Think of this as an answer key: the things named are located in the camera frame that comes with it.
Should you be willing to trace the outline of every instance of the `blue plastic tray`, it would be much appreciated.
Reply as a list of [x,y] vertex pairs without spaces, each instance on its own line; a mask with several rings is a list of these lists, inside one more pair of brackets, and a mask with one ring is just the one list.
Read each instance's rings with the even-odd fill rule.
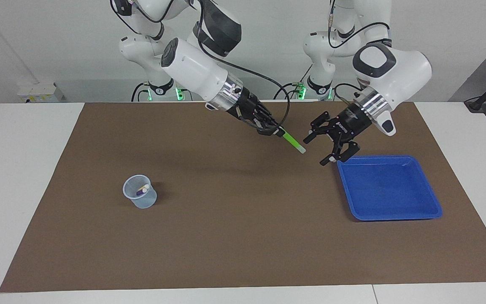
[[411,156],[354,156],[337,166],[350,210],[361,221],[442,216],[420,164]]

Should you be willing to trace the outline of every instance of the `translucent cup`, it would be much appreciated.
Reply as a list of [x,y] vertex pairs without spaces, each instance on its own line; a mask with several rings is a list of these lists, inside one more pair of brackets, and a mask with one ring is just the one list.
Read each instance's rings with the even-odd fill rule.
[[[148,187],[147,192],[139,193],[144,187]],[[157,193],[145,175],[134,175],[127,179],[123,184],[123,195],[140,209],[151,207],[157,200]]]

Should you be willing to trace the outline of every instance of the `brown table surface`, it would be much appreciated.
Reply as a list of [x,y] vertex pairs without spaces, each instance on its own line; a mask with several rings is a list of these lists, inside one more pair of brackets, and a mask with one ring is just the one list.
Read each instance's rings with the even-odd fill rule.
[[[285,127],[301,141],[343,108],[293,104]],[[319,164],[325,137],[302,155],[200,103],[86,104],[0,292],[486,281],[484,224],[415,106],[393,117],[359,155],[417,158],[440,219],[357,221]],[[135,174],[159,194],[149,209],[122,194]]]

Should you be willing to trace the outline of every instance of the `blue tray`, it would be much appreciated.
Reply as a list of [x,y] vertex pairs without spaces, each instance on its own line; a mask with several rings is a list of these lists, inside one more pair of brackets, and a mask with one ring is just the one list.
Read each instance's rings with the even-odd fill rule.
[[337,166],[350,210],[361,221],[442,216],[420,164],[411,156],[354,156]]

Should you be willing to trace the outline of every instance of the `white tabletop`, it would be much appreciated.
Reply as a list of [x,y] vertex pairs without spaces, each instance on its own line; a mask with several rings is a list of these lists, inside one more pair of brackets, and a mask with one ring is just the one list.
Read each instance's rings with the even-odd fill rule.
[[[0,104],[0,285],[82,108]],[[417,108],[486,225],[486,117],[460,103]],[[0,294],[0,303],[8,302],[479,304],[486,302],[486,283]]]

